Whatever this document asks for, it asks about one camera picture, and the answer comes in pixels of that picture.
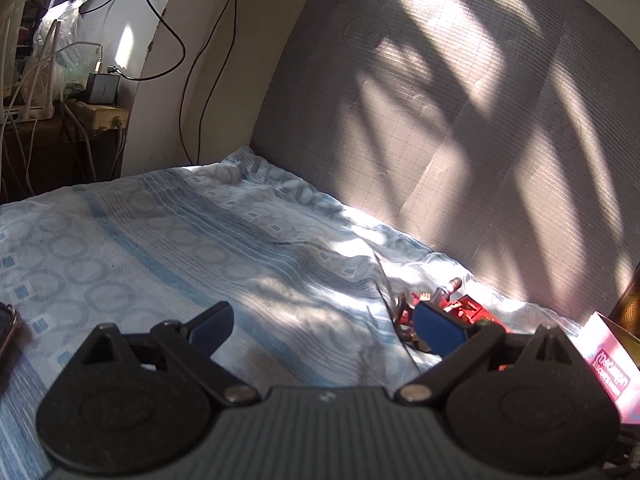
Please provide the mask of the small grey box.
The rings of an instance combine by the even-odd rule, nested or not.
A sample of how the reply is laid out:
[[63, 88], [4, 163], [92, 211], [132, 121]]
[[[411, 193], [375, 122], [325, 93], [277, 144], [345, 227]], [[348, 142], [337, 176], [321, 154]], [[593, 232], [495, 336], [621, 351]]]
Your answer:
[[87, 80], [85, 102], [92, 105], [114, 105], [119, 81], [119, 74], [91, 73]]

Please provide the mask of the red gift box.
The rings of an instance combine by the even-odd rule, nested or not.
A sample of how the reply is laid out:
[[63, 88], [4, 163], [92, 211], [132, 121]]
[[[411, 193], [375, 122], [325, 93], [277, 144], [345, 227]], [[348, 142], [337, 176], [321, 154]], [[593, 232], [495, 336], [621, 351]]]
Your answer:
[[575, 346], [613, 400], [626, 425], [639, 425], [639, 339], [594, 312], [582, 326]]

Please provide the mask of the grey padded headboard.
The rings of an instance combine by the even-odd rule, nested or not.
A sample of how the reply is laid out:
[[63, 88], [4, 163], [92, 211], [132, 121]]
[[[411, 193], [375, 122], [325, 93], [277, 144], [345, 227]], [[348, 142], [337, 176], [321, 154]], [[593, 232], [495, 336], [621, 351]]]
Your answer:
[[250, 145], [581, 321], [639, 262], [639, 51], [584, 0], [307, 0]]

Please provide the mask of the red toy car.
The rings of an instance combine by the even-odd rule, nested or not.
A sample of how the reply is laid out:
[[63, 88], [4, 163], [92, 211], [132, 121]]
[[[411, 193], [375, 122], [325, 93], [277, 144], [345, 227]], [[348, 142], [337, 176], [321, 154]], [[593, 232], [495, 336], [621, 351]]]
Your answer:
[[434, 292], [401, 292], [390, 315], [400, 341], [444, 358], [486, 323], [509, 330], [469, 295], [456, 297], [461, 286], [462, 279], [454, 278]]

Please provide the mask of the cluttered wooden side table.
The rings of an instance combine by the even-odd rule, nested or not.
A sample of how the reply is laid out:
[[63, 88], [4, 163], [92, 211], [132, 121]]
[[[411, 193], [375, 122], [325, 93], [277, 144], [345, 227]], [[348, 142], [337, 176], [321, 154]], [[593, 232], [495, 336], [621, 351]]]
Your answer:
[[68, 100], [43, 122], [11, 120], [2, 141], [2, 203], [120, 176], [129, 113]]

